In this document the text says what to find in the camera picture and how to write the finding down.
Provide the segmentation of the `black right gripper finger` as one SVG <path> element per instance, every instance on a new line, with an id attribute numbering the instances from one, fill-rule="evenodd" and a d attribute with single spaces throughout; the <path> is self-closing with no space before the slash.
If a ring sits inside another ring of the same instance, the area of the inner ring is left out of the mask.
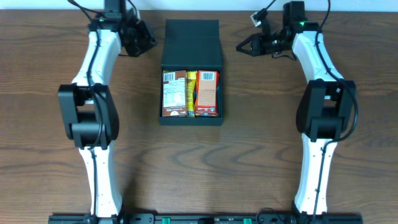
<path id="1" fill-rule="evenodd" d="M 260 46 L 258 41 L 255 40 L 244 40 L 236 46 L 236 50 L 252 57 L 260 55 Z"/>
<path id="2" fill-rule="evenodd" d="M 238 45 L 238 48 L 243 49 L 245 48 L 245 46 L 248 46 L 251 49 L 258 49 L 259 46 L 261 45 L 260 39 L 261 39 L 261 33 L 250 35 L 248 38 L 246 38 Z"/>

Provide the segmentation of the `dark green box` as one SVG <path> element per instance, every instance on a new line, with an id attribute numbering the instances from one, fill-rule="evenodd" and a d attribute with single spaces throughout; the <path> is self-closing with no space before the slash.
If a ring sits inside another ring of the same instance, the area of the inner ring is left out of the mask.
<path id="1" fill-rule="evenodd" d="M 167 19 L 160 67 L 167 71 L 217 71 L 223 73 L 223 53 L 218 20 Z M 223 77 L 216 89 L 218 116 L 196 118 L 163 117 L 159 104 L 159 124 L 165 126 L 220 126 L 223 124 Z"/>

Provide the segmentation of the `brown Pocky box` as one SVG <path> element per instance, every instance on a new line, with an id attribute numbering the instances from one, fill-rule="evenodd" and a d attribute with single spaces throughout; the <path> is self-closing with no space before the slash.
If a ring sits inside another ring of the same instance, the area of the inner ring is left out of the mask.
<path id="1" fill-rule="evenodd" d="M 162 75 L 162 116 L 181 117 L 187 115 L 187 72 L 165 71 Z"/>

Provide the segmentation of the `yellow snack bag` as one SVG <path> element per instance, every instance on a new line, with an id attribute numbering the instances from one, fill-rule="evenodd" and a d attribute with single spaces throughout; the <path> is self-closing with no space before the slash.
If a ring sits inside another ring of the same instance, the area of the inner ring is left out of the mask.
<path id="1" fill-rule="evenodd" d="M 187 116 L 194 118 L 194 92 L 197 80 L 197 71 L 187 72 Z"/>

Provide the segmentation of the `red orange snack box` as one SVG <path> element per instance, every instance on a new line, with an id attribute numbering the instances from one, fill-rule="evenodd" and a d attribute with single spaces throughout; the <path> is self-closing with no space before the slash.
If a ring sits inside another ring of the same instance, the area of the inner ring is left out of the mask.
<path id="1" fill-rule="evenodd" d="M 217 117 L 219 115 L 217 103 L 219 77 L 217 71 L 200 70 L 197 72 L 195 116 Z"/>

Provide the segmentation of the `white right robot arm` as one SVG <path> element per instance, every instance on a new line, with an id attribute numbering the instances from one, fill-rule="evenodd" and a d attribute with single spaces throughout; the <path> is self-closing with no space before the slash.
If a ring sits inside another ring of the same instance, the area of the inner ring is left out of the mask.
<path id="1" fill-rule="evenodd" d="M 236 50 L 257 57 L 271 55 L 290 59 L 302 66 L 307 86 L 296 112 L 296 127 L 302 135 L 303 157 L 298 191 L 292 214 L 283 223 L 349 223 L 350 216 L 327 213 L 326 192 L 333 153 L 347 139 L 358 122 L 356 85 L 337 71 L 326 50 L 323 23 L 309 21 L 303 1 L 283 5 L 282 30 L 271 32 L 266 8 L 251 15 L 262 31 L 249 36 Z"/>

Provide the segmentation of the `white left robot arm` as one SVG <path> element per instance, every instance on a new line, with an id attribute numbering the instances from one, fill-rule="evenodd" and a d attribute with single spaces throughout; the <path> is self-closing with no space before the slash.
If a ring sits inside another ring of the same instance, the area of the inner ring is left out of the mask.
<path id="1" fill-rule="evenodd" d="M 136 6 L 105 0 L 103 11 L 71 4 L 87 16 L 88 48 L 76 77 L 60 85 L 58 99 L 68 139 L 78 148 L 88 175 L 91 208 L 83 215 L 52 215 L 50 223 L 122 223 L 123 200 L 114 168 L 119 116 L 109 89 L 121 51 L 138 57 L 157 42 Z"/>

